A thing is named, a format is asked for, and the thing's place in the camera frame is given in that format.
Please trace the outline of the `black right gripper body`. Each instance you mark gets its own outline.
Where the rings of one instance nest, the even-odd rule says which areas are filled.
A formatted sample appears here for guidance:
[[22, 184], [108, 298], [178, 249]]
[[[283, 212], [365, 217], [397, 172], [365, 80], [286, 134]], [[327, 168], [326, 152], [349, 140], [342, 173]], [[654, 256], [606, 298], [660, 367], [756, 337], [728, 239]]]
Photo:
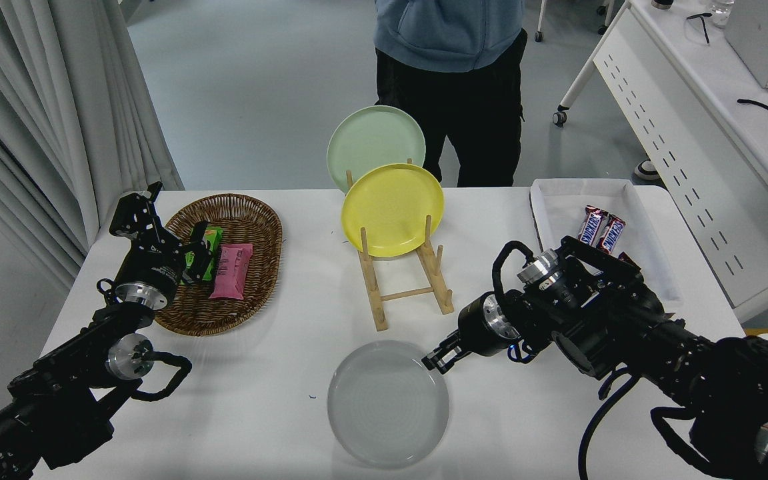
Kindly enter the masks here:
[[479, 297], [458, 314], [461, 348], [491, 357], [513, 344], [513, 326], [497, 298]]

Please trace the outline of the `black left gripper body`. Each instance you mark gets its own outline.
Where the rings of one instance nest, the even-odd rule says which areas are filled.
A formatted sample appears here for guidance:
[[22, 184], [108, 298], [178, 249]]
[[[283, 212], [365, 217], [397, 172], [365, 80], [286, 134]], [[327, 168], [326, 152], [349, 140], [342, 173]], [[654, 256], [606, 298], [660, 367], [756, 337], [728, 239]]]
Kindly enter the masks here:
[[132, 243], [116, 275], [116, 294], [124, 295], [126, 285], [151, 287], [162, 295], [176, 295], [185, 267], [182, 245], [144, 247]]

